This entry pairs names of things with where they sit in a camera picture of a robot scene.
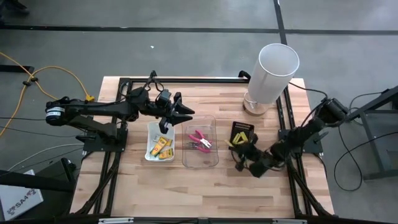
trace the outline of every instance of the white cylinder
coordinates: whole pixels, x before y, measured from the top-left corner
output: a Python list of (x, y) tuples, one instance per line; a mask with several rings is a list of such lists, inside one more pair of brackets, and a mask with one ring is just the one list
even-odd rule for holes
[(293, 78), (300, 65), (299, 56), (284, 44), (261, 49), (249, 82), (248, 92), (257, 103), (273, 103)]

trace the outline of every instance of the pliers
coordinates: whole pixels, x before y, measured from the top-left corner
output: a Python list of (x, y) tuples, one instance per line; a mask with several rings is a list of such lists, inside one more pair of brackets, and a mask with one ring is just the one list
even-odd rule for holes
[(211, 141), (207, 141), (201, 131), (195, 130), (195, 132), (200, 136), (200, 139), (196, 138), (192, 134), (188, 135), (188, 137), (198, 143), (197, 149), (199, 149), (201, 152), (209, 153), (211, 148)]

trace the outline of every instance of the butcher block tabletop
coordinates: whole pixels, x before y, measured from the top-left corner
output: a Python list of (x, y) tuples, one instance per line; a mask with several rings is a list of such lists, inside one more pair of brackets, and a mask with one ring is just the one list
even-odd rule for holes
[[(104, 77), (98, 101), (116, 99), (120, 77)], [(293, 78), (292, 83), (304, 87), (304, 80)], [(133, 88), (143, 83), (134, 83)], [(164, 83), (174, 93), (182, 93), (183, 104), (195, 110), (194, 116), (212, 115), (216, 119), (219, 162), (206, 169), (186, 168), (182, 164), (182, 125), (175, 126), (175, 159), (172, 162), (145, 160), (147, 124), (156, 121), (140, 115), (128, 123), (126, 150), (122, 153), (114, 201), (113, 217), (213, 217), (213, 218), (292, 218), (294, 211), (286, 168), (281, 172), (268, 170), (261, 178), (248, 170), (238, 172), (224, 139), (229, 139), (233, 121), (255, 126), (259, 136), (256, 146), (268, 149), (280, 129), (276, 105), (263, 116), (254, 117), (244, 112), (243, 95), (248, 84), (242, 83)], [(310, 112), (304, 90), (289, 86), (296, 125)], [(150, 91), (155, 100), (158, 92)], [(285, 100), (282, 105), (287, 121)], [(111, 118), (96, 116), (102, 123)], [(80, 209), (89, 199), (100, 180), (104, 153), (94, 152), (82, 163), (71, 212)], [(307, 185), (318, 201), (333, 213), (331, 198), (321, 162), (312, 154), (304, 154), (303, 164)], [(102, 208), (106, 205), (108, 187), (104, 190)], [(296, 185), (300, 208), (304, 212), (302, 191)]]

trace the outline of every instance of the white bowl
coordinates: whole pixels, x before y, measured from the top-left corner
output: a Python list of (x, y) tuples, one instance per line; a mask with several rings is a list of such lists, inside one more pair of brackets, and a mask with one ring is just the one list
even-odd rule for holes
[[(147, 142), (147, 153), (145, 154), (145, 159), (148, 161), (154, 161), (154, 162), (170, 162), (174, 160), (174, 154), (175, 154), (175, 148), (174, 148), (174, 143), (175, 143), (175, 133), (174, 133), (174, 127), (171, 124), (168, 124), (167, 127), (169, 128), (169, 131), (167, 131), (167, 134), (162, 134), (160, 132), (159, 128), (159, 122), (150, 122), (148, 123), (148, 142)], [(156, 142), (153, 140), (155, 139), (156, 135), (158, 136), (163, 136), (167, 139), (172, 139), (172, 144), (171, 146), (164, 146), (162, 151), (165, 149), (172, 148), (173, 149), (173, 156), (167, 159), (159, 159), (158, 156), (153, 156), (150, 152), (151, 150), (155, 147)]]

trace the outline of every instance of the concrete floor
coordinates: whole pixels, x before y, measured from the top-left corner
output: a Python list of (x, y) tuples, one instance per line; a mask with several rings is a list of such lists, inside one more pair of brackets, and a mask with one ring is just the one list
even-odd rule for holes
[[(7, 15), (6, 20), (33, 25), (277, 28), (272, 0), (41, 0), (26, 4), (32, 11), (28, 18)], [(280, 6), (286, 29), (398, 29), (398, 2), (394, 0), (280, 0)], [(148, 75), (154, 69), (160, 76), (235, 77), (240, 70), (251, 71), (261, 47), (280, 42), (278, 34), (0, 30), (0, 36), (0, 51), (35, 68), (68, 68), (95, 96), (106, 75)], [(287, 42), (300, 57), (296, 77), (304, 78), (307, 87), (323, 90), (345, 105), (356, 95), (398, 84), (398, 36), (288, 35)], [(0, 64), (11, 62), (0, 58)], [(0, 116), (10, 116), (27, 75), (0, 75)], [(57, 97), (84, 97), (77, 82), (62, 72), (46, 71), (39, 78), (42, 86)], [(35, 86), (28, 93), (17, 116), (43, 118), (49, 98)], [(322, 98), (317, 93), (308, 93), (308, 97), (312, 107)], [(371, 99), (360, 98), (354, 105), (361, 106)], [(5, 123), (6, 120), (0, 121), (0, 125)], [(69, 127), (51, 127), (43, 121), (15, 120), (11, 127), (61, 136), (79, 133)], [(341, 131), (350, 148), (367, 141), (362, 127), (355, 124), (344, 125)], [(338, 188), (333, 167), (345, 149), (337, 130), (329, 132), (322, 144), (335, 213), (346, 218), (398, 222), (398, 178), (365, 182), (356, 192)], [(46, 147), (68, 143), (78, 141), (7, 130), (0, 138), (0, 169), (8, 169)], [(50, 151), (23, 165), (77, 148)], [(369, 146), (357, 150), (354, 156), (365, 174), (377, 171)], [(67, 157), (79, 165), (81, 152), (72, 152)], [(48, 161), (33, 168), (37, 172), (47, 165)], [(349, 157), (343, 159), (337, 173), (346, 188), (359, 181)]]

